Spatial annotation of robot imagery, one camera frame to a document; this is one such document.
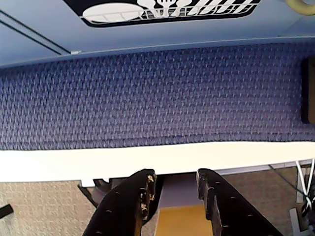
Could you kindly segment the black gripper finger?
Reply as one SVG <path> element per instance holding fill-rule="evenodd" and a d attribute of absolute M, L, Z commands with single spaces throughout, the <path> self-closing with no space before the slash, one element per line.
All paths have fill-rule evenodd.
<path fill-rule="evenodd" d="M 205 217 L 215 236 L 281 236 L 237 189 L 217 172 L 198 169 L 198 198 L 204 202 Z"/>
<path fill-rule="evenodd" d="M 107 193 L 92 215 L 86 236 L 139 236 L 157 211 L 157 176 L 142 169 Z"/>

